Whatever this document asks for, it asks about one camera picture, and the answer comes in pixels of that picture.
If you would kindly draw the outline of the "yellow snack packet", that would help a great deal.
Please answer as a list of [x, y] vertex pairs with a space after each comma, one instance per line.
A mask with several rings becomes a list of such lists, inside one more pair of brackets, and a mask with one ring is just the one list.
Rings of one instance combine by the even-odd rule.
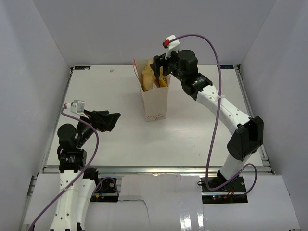
[[159, 76], [158, 82], [160, 88], [166, 88], [168, 86], [166, 77], [164, 75]]

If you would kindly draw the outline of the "large brown snack bag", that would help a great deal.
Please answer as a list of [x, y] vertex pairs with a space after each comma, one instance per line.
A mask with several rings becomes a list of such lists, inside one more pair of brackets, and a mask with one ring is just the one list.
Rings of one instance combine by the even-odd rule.
[[141, 77], [143, 91], [150, 91], [153, 88], [159, 87], [159, 83], [157, 82], [154, 72], [151, 68], [152, 63], [152, 60], [148, 60], [147, 65], [142, 69]]

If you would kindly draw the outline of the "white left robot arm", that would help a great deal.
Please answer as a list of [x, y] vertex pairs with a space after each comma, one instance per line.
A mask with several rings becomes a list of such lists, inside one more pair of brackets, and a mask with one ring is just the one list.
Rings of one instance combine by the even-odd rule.
[[112, 131], [120, 113], [85, 111], [78, 124], [63, 124], [58, 128], [57, 149], [60, 172], [60, 196], [51, 231], [82, 231], [90, 199], [102, 186], [95, 168], [87, 167], [87, 152], [82, 148], [92, 134]]

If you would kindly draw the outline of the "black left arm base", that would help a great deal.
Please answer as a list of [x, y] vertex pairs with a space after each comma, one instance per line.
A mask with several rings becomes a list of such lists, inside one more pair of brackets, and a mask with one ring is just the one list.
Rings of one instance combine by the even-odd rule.
[[99, 172], [95, 169], [93, 179], [96, 187], [90, 198], [90, 202], [97, 203], [116, 203], [119, 198], [117, 179], [112, 177], [100, 178]]

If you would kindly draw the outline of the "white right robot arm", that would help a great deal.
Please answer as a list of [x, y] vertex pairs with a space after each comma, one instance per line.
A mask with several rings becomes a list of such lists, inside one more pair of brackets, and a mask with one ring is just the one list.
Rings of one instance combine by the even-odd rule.
[[263, 144], [264, 121], [242, 112], [224, 98], [221, 89], [199, 73], [198, 60], [191, 50], [172, 51], [170, 56], [157, 55], [150, 67], [156, 77], [161, 73], [176, 77], [187, 95], [215, 115], [213, 137], [219, 122], [228, 129], [231, 139], [227, 144], [227, 159], [216, 178], [206, 179], [204, 185], [209, 191], [230, 191], [235, 186], [234, 180], [250, 165], [248, 159]]

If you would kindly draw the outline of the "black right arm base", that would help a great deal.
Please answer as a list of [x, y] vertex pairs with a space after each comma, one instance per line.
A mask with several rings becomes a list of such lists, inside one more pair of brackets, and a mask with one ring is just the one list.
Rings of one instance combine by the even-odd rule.
[[210, 191], [205, 185], [205, 178], [201, 178], [197, 183], [202, 190], [202, 202], [209, 204], [246, 204], [248, 199], [246, 195], [246, 186], [243, 177], [238, 177], [233, 182], [223, 188]]

